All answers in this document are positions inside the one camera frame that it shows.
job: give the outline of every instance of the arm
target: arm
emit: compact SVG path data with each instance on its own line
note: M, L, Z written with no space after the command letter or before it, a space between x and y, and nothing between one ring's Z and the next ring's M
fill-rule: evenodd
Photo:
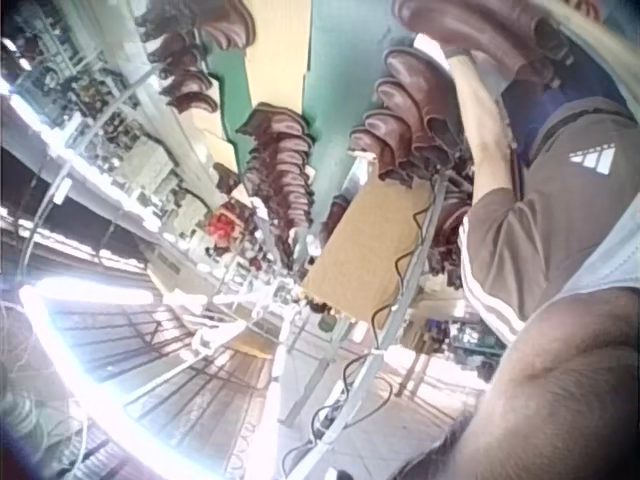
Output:
M498 107L482 83L473 60L459 55L450 58L449 65L475 164L475 204L497 188L513 190L507 133Z

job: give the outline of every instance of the man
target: man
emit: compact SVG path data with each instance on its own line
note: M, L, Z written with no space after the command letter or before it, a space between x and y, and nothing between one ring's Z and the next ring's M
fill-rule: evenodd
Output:
M393 478L640 478L640 129L589 92L558 106L517 201L500 112L472 57L449 63L475 164L465 293L511 346L476 411Z

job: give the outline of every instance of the electrical wire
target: electrical wire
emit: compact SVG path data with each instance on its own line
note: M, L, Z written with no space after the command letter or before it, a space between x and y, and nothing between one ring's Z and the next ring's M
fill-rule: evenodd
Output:
M382 402L380 402L380 404L378 406L376 406L373 410L371 410L370 412L366 413L365 415L363 415L362 417L360 417L357 420L354 420L353 422L348 423L347 425L345 425L344 429L348 430L349 428L355 427L356 425L364 422L365 420L368 420L369 418L373 417L376 413L378 413L380 410L382 410L390 401L391 398L393 397L393 385L391 384L391 382L389 380L387 380L384 377L376 377L376 380L382 380L383 382L385 382L387 384L387 386L389 387L389 393L387 394L387 396L384 398L384 400ZM303 443L302 445L298 445L297 447L294 447L290 450L288 450L283 456L282 456L282 460L280 461L280 469L282 471L282 475L284 475L284 477L288 477L289 476L289 471L287 471L286 465L287 465L287 459L293 455L295 452L302 450L302 449L306 449L306 450L311 450L313 447L316 446L316 444L318 443L319 438L316 436L315 434L315 421L318 417L318 415L320 415L320 413L324 410L330 409L330 408L334 408L336 407L336 405L325 405L321 408L319 408L318 410L316 410L316 412L313 414L313 416L311 417L311 437L312 440L308 440L305 443Z
M406 260L407 258L411 257L416 252L416 250L418 248L420 248L422 246L422 244L424 243L424 234L422 233L422 225L420 224L420 222L418 220L418 217L420 215L424 215L425 213L427 213L432 205L433 205L433 202L430 202L429 205L427 205L425 208L423 208L422 210L418 210L417 212L415 212L411 216L411 218L413 220L413 223L416 225L416 227L418 229L418 234L420 236L420 241L418 242L418 245L415 248L411 249L409 252L407 252L407 253L405 253L403 255L400 255L398 258L396 258L396 260L394 262L393 266L394 266L394 270L396 272L396 276L398 278L398 284L400 286L400 292L398 293L398 295L396 296L396 299L392 303L388 303L386 305L383 305L382 307L380 307L376 311L374 311L373 314L371 315L370 324L371 324L371 331L373 333L373 338L374 338L374 349L375 350L380 350L380 337L378 335L378 327L376 325L376 319L377 319L378 315L380 315L382 312L384 312L385 310L387 310L389 308L391 308L391 311L393 311L394 308L397 307L398 298L400 298L402 296L402 294L404 293L404 288L405 288L404 275L400 271L399 264L403 260ZM356 364L362 362L363 360L365 360L366 358L368 358L371 355L372 351L369 351L369 352L367 352L365 354L359 355L359 356L353 358L352 360L350 360L349 362L346 363L346 365L342 369L342 384L343 384L343 389L344 389L344 394L345 394L344 395L344 399L340 403L334 403L333 405L324 405L324 406L320 407L319 409L317 409L313 413L313 415L311 416L311 438L312 438L312 440L310 440L308 442L305 442L302 445L299 445L297 447L292 448L287 453L285 453L284 456L282 457L281 469L282 469L282 473L285 476L285 478L289 475L289 473L286 471L286 460L287 460L287 458L289 458L290 455L292 455L294 452L296 452L298 450L301 450L303 448L311 449L317 444L319 438L317 437L316 431L315 431L316 430L315 429L316 420L318 419L318 417L320 416L320 414L323 411L329 410L329 409L333 409L333 408L338 408L338 406L339 406L339 408L342 408L344 406L346 401L349 399L349 394L350 394L349 381L348 381L349 370L354 365L356 365ZM380 405L378 405L376 408L371 410L369 413L363 415L358 420L355 420L355 421L345 425L344 430L347 430L348 428L354 427L354 426L364 422L365 420L371 418L373 415L375 415L380 410L382 410L391 401L391 397L393 396L393 385L386 378L383 378L383 377L376 377L376 378L383 380L388 385L389 393L388 393L387 397L380 403Z
M287 478L289 476L289 473L291 473L287 471L287 459L289 458L289 456L291 456L293 453L297 452L298 450L302 450L303 448L310 450L311 448L314 447L314 445L315 445L314 442L312 442L311 440L308 440L302 445L298 445L297 447L292 448L282 456L282 460L280 461L280 470L282 471L282 475L284 475L285 478Z
M347 430L351 427L355 427L356 425L358 425L359 423L364 422L365 420L368 420L369 418L373 417L376 413L378 413L380 410L382 410L384 407L387 406L387 404L391 401L391 397L393 397L393 385L391 384L391 382L389 380L387 380L384 377L376 377L376 379L378 380L382 380L383 382L385 382L387 384L387 386L389 387L389 393L387 394L387 396L385 397L385 399L380 403L380 405L378 405L376 408L374 408L373 410L371 410L369 413L367 413L366 415L363 415L362 417L360 417L358 420L354 420L351 423L348 423L344 429Z

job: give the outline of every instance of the metal rail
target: metal rail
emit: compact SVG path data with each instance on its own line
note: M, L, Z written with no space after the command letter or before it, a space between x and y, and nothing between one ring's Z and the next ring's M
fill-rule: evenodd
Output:
M438 178L435 187L434 203L429 209L421 229L422 244L411 256L404 277L404 288L397 297L395 305L391 308L389 318L381 332L379 350L371 352L364 360L364 365L360 369L340 413L331 424L331 427L325 432L322 439L318 440L315 446L294 467L291 474L287 477L289 480L304 480L307 478L313 467L322 459L324 454L331 450L340 433L357 412L375 376L382 368L384 364L383 354L387 348L395 343L404 324L406 312L417 291L420 276L422 275L423 267L427 260L427 253L433 242L438 216L444 204L447 184L446 177L440 176ZM330 398L325 405L331 405L334 400L335 399Z
M136 334L107 340L111 342L110 345L113 345L113 348L117 349L119 345L126 347L116 352L112 351L108 355L99 353L95 356L94 353L87 352L82 345L89 342L79 342L76 346L70 347L74 353L80 354L83 363L88 365L86 371L97 382L116 380L154 362L162 361L172 354L182 351L193 353L192 340L195 334L188 330L174 313L166 315L165 311L163 316L166 316L166 319L152 321L147 318L153 310L122 310L120 308L119 312L108 312L112 315L105 317L102 317L105 312L90 311L83 315L82 312L75 311L73 312L74 325L68 325L71 321L70 317L56 314L56 323L59 325L57 328L74 334L76 338L78 335L80 338L87 338L94 331L103 334L109 329L117 332L128 328L136 332ZM127 322L123 322L115 315L126 317ZM153 323L165 324L163 327L169 328L161 328L156 332ZM163 338L161 335L162 332L176 329L184 329L185 333L174 338ZM119 364L124 364L125 368L119 368ZM269 368L270 361L259 360L220 345L213 356L196 354L193 359L181 362L178 366L136 388L122 399L123 407L132 412L133 420L145 426L155 436L167 438L169 447L181 449L187 441L191 446L193 441L196 443L204 441L199 447L204 450L209 439L215 438L213 434L216 429L228 422L227 412L235 412L237 405L242 406L242 411L246 411L248 405L245 407L244 402L250 402L256 392L261 391L258 382L263 376L263 370L269 370ZM201 427L199 428L203 422L206 422L208 435L204 440L201 438L201 433L197 437L194 435L196 431L203 431ZM236 427L240 429L241 424L242 422L238 421ZM115 445L110 438L104 438L98 425L91 423L89 428L93 433L89 435L89 448L80 458L78 478L109 480L143 476L145 467ZM56 444L59 447L62 445L61 442L73 439L74 436L70 435L57 441ZM228 440L228 445L224 447L227 449L225 450L227 457L232 453L235 437L231 436ZM63 466L57 470L56 478L65 477L77 461L79 452L71 450L71 453L67 453ZM215 470L221 469L217 464L210 467Z
M113 115L113 113L120 107L120 105L122 105L127 98L129 98L133 93L135 93L135 91L138 88L140 88L140 86L142 86L147 80L149 80L149 78L155 75L163 66L164 66L163 64L154 65L149 70L147 70L147 72L141 75L140 78L138 78L138 80L132 83L129 86L129 88L127 88L124 92L122 92L122 94L118 98L116 98L111 103L111 105L109 105L102 112L102 114L96 119L95 123L92 125L89 131L82 138L80 138L74 150L79 154L81 154L84 151L85 147L89 145L89 142L91 142L91 140L96 135L96 133L98 133L100 128L102 128L102 126L107 122L109 117ZM60 188L60 185L62 184L63 180L67 177L67 174L71 170L72 166L73 166L73 157L70 156L68 159L66 159L65 163L60 168L60 172L58 172L58 176L53 180L53 182L51 182L49 189L45 193L44 198L42 199L42 202L38 207L36 215L33 219L33 227L29 232L29 237L27 238L24 244L24 247L22 249L22 253L20 254L20 262L18 264L18 275L21 278L24 278L26 273L26 266L27 266L27 263L29 262L29 258L31 257L31 252L33 251L33 245L35 243L35 235L38 229L44 223L44 220L46 219L47 215L53 208L53 205L54 205L53 197L58 191L58 189Z

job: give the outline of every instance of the white stripe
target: white stripe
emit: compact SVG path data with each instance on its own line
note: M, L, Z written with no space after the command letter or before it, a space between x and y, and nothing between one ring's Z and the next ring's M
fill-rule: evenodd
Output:
M587 154L587 156L584 157L584 166L587 168L595 168L599 155L599 151Z
M613 156L616 153L615 148L608 148L600 155L600 162L598 162L598 168L596 171L604 175L609 175L611 171L611 163L613 162Z
M516 336L509 330L507 325L501 321L494 314L487 311L482 302L476 299L471 293L471 289L469 288L469 281L467 280L467 276L465 275L464 269L462 269L462 284L465 287L465 293L467 300L473 306L473 308L480 314L482 319L487 323L489 328L495 332L500 340L502 340L506 345L511 345L515 340Z
M498 310L502 315L504 315L507 318L507 320L509 320L509 322L511 323L511 327L514 330L519 332L524 327L524 322L520 320L520 318L518 317L516 312L513 310L513 308L511 308L509 305L507 305L504 301L500 300L499 298L492 297L491 295L487 294L484 290L482 290L482 287L477 282L477 280L473 278L473 274L471 273L471 262L469 261L469 251L467 248L467 235L469 231L468 224L469 224L469 218L465 217L462 222L463 236L462 236L462 252L461 252L462 255L461 256L462 256L462 268L468 280L467 289L469 290L469 292L473 294L473 296L478 298L478 301L480 303L486 304L489 307Z

